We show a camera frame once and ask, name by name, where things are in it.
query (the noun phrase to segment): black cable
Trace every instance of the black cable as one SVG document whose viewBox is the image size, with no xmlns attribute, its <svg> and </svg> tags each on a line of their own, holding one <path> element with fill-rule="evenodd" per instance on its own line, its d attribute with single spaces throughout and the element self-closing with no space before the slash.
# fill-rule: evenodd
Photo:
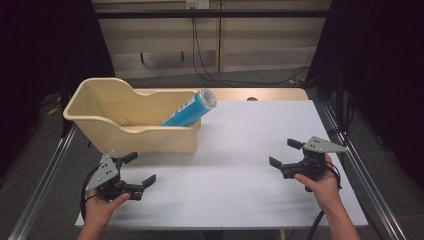
<svg viewBox="0 0 424 240">
<path fill-rule="evenodd" d="M 85 197 L 85 193 L 86 193 L 86 191 L 85 191 L 85 188 L 87 187 L 87 185 L 88 185 L 88 182 L 90 181 L 90 179 L 91 179 L 91 176 L 93 176 L 93 174 L 97 171 L 97 169 L 99 169 L 99 167 L 100 167 L 100 164 L 98 165 L 98 166 L 96 166 L 96 167 L 94 167 L 93 169 L 91 169 L 90 170 L 90 172 L 87 174 L 87 176 L 85 177 L 85 180 L 84 180 L 84 183 L 83 183 L 83 185 L 82 185 L 82 190 L 81 190 L 81 198 L 80 198 L 80 211 L 81 211 L 81 216 L 82 216 L 82 219 L 85 221 L 85 215 L 86 215 L 86 203 L 87 203 L 87 200 L 89 199 L 89 198 L 86 198 Z"/>
<path fill-rule="evenodd" d="M 191 24 L 192 24 L 192 32 L 193 32 L 193 54 L 192 54 L 192 58 L 193 58 L 193 67 L 194 67 L 194 71 L 196 72 L 196 74 L 200 77 L 200 78 L 202 78 L 202 79 L 204 79 L 204 80 L 206 80 L 206 81 L 211 81 L 211 82 L 218 82 L 218 83 L 222 83 L 222 84 L 224 84 L 224 85 L 227 85 L 227 86 L 229 86 L 229 87 L 234 87 L 233 85 L 231 85 L 231 84 L 228 84 L 228 83 L 225 83 L 225 82 L 223 82 L 223 81 L 218 81 L 218 80 L 216 80 L 215 78 L 213 78 L 209 73 L 208 73 L 208 71 L 206 71 L 206 68 L 205 68 L 205 66 L 204 66 L 204 64 L 203 64 L 203 59 L 202 59 L 202 55 L 200 54 L 200 47 L 199 47 L 199 40 L 197 39 L 197 27 L 196 27 L 196 19 L 195 18 L 192 18 L 191 19 Z M 201 63 L 202 63 L 202 66 L 203 66 L 203 70 L 205 71 L 205 73 L 210 77 L 210 79 L 209 78 L 205 78 L 205 77 L 203 77 L 202 75 L 200 75 L 200 73 L 197 71 L 197 68 L 196 68 L 196 63 L 195 63 L 195 60 L 194 60 L 194 52 L 195 52 L 195 44 L 194 44 L 194 42 L 196 41 L 196 43 L 197 43 L 197 51 L 198 51 L 198 54 L 199 54 L 199 57 L 200 57 L 200 61 L 201 61 Z"/>
<path fill-rule="evenodd" d="M 297 83 L 296 83 L 296 76 L 297 75 L 299 75 L 299 74 L 295 74 L 296 73 L 296 71 L 298 70 L 298 69 L 302 69 L 302 70 L 300 70 L 300 72 L 299 73 L 301 73 L 301 72 L 303 72 L 305 69 L 308 69 L 309 68 L 309 66 L 305 66 L 305 67 L 299 67 L 299 68 L 296 68 L 295 70 L 293 70 L 293 76 L 292 76 L 292 78 L 293 78 L 293 88 L 296 88 L 296 85 L 297 85 Z"/>
<path fill-rule="evenodd" d="M 311 230 L 309 231 L 309 235 L 307 240 L 312 240 L 312 238 L 314 237 L 315 231 L 318 228 L 318 224 L 321 221 L 322 217 L 324 216 L 324 211 L 321 210 L 321 212 L 319 212 L 317 218 L 315 219 L 314 224 L 312 225 Z"/>
<path fill-rule="evenodd" d="M 292 79 L 295 79 L 295 77 L 296 76 L 298 76 L 299 74 L 301 74 L 305 69 L 308 69 L 309 68 L 309 66 L 303 66 L 303 67 L 298 67 L 298 68 L 296 68 L 296 69 L 294 69 L 293 70 L 293 74 L 292 74 L 292 77 L 290 77 L 290 78 L 287 78 L 287 79 L 284 79 L 284 80 L 281 80 L 281 81 L 277 81 L 277 82 L 250 82 L 250 81 L 239 81 L 239 80 L 225 80 L 225 79 L 221 79 L 221 80 L 218 80 L 218 79 L 215 79 L 214 77 L 212 77 L 210 74 L 209 74 L 209 72 L 206 70 L 206 68 L 205 68 L 205 65 L 204 65 L 204 63 L 203 63 L 203 59 L 202 59 L 202 55 L 201 55 L 201 53 L 200 53 L 200 46 L 199 46 L 199 40 L 198 40 L 198 37 L 197 37 L 197 24 L 196 24 L 196 19 L 195 18 L 192 18 L 192 29 L 193 29 L 193 54 L 192 54 L 192 56 L 193 56 L 193 66 L 194 66 L 194 70 L 195 70 L 195 72 L 196 72 L 196 74 L 200 77 L 200 78 L 202 78 L 202 79 L 204 79 L 204 80 L 206 80 L 206 81 L 214 81 L 214 82 L 219 82 L 219 83 L 222 83 L 222 84 L 225 84 L 225 85 L 227 85 L 227 86 L 230 86 L 230 87 L 235 87 L 235 86 L 233 86 L 233 85 L 231 85 L 231 84 L 229 84 L 228 82 L 230 82 L 230 83 L 250 83 L 250 84 L 258 84 L 258 85 L 261 85 L 261 84 L 263 84 L 263 85 L 273 85 L 273 84 L 280 84 L 280 83 L 285 83 L 285 82 L 288 82 L 288 81 L 290 81 L 290 80 L 292 80 Z M 203 76 L 201 76 L 200 74 L 199 74 L 199 72 L 197 71 L 197 69 L 196 69 L 196 64 L 195 64 L 195 61 L 194 61 L 194 52 L 195 52 L 195 42 L 196 41 L 196 45 L 197 45 L 197 52 L 198 52 L 198 55 L 199 55 L 199 57 L 200 57 L 200 62 L 201 62 L 201 64 L 202 64 L 202 67 L 203 67 L 203 70 L 205 71 L 205 73 L 209 76 L 209 78 L 205 78 L 205 77 L 203 77 Z"/>
</svg>

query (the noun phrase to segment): gray plastic bracket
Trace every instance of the gray plastic bracket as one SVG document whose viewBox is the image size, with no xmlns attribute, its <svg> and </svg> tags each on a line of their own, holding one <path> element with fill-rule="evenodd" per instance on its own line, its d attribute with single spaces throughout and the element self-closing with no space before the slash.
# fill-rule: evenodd
<svg viewBox="0 0 424 240">
<path fill-rule="evenodd" d="M 88 192 L 117 175 L 119 175 L 119 171 L 116 168 L 115 163 L 112 161 L 110 156 L 106 155 L 102 157 L 99 169 L 93 174 L 93 177 L 85 188 L 85 191 Z"/>
<path fill-rule="evenodd" d="M 303 149 L 318 153 L 347 152 L 347 148 L 315 136 L 303 145 Z"/>
</svg>

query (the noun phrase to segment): white table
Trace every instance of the white table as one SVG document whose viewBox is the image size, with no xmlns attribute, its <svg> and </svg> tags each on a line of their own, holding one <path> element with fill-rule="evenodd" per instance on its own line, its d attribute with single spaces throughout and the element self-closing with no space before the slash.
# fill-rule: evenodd
<svg viewBox="0 0 424 240">
<path fill-rule="evenodd" d="M 142 200 L 117 209 L 110 228 L 280 229 L 311 226 L 319 213 L 312 193 L 293 179 L 283 179 L 268 164 L 303 159 L 286 145 L 312 136 L 328 140 L 312 101 L 219 101 L 202 117 L 193 154 L 149 154 L 123 166 L 121 178 L 140 184 L 157 181 Z M 364 214 L 335 154 L 341 171 L 340 191 L 354 225 L 367 225 Z M 76 225 L 83 221 L 78 218 Z M 326 226 L 325 218 L 320 225 Z"/>
</svg>

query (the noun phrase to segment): bottle cap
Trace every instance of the bottle cap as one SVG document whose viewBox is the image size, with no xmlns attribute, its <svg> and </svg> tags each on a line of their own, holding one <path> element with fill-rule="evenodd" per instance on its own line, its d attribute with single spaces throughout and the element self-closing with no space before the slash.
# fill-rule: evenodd
<svg viewBox="0 0 424 240">
<path fill-rule="evenodd" d="M 212 110 L 212 108 L 216 107 L 216 98 L 213 93 L 206 88 L 202 88 L 199 90 L 199 99 L 202 103 L 203 107 L 205 107 L 208 110 Z"/>
</svg>

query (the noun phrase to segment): blue cylindrical container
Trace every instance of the blue cylindrical container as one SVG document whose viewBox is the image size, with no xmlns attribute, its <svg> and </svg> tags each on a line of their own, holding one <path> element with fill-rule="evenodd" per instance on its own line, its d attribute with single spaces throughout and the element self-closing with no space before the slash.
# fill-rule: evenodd
<svg viewBox="0 0 424 240">
<path fill-rule="evenodd" d="M 214 107 L 216 107 L 215 96 L 210 90 L 202 88 L 160 125 L 186 127 L 193 124 Z"/>
</svg>

